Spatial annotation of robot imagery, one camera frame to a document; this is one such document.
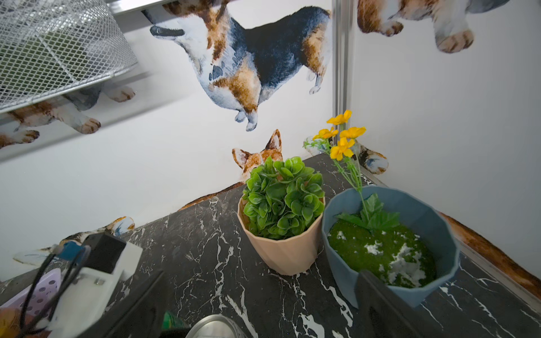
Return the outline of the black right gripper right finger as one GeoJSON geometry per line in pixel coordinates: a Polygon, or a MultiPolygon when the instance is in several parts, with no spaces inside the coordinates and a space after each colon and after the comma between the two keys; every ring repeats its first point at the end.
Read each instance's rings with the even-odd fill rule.
{"type": "Polygon", "coordinates": [[[446,337],[422,319],[373,273],[362,270],[355,284],[364,337],[446,337]]]}

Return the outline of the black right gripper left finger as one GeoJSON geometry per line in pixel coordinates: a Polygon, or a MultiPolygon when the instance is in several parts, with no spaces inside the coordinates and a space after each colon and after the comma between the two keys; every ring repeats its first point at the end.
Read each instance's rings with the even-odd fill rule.
{"type": "Polygon", "coordinates": [[[159,337],[168,297],[166,273],[160,270],[79,336],[159,337]]]}

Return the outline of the green soda can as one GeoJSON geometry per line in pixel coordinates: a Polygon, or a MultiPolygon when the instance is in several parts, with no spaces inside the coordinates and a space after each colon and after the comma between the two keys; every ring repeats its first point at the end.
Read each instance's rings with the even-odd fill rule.
{"type": "Polygon", "coordinates": [[[190,325],[181,318],[175,316],[172,312],[166,311],[163,317],[161,330],[167,331],[173,329],[190,329],[190,325]]]}

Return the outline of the lilac perforated plastic basket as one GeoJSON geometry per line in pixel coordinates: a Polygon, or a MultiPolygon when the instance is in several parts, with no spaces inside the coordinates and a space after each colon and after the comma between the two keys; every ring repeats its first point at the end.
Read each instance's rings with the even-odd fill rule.
{"type": "MultiPolygon", "coordinates": [[[[45,304],[57,293],[61,284],[61,279],[62,274],[60,268],[55,268],[44,274],[32,293],[30,302],[26,308],[26,313],[37,315],[43,309],[45,304]]],[[[29,291],[30,286],[27,286],[9,300],[1,302],[1,308],[15,308],[21,310],[29,291]]]]}

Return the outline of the orange soda can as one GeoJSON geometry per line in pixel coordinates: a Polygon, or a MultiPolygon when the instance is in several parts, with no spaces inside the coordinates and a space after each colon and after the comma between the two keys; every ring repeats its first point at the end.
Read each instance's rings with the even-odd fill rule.
{"type": "Polygon", "coordinates": [[[15,338],[21,331],[21,311],[16,308],[1,308],[0,338],[15,338]]]}

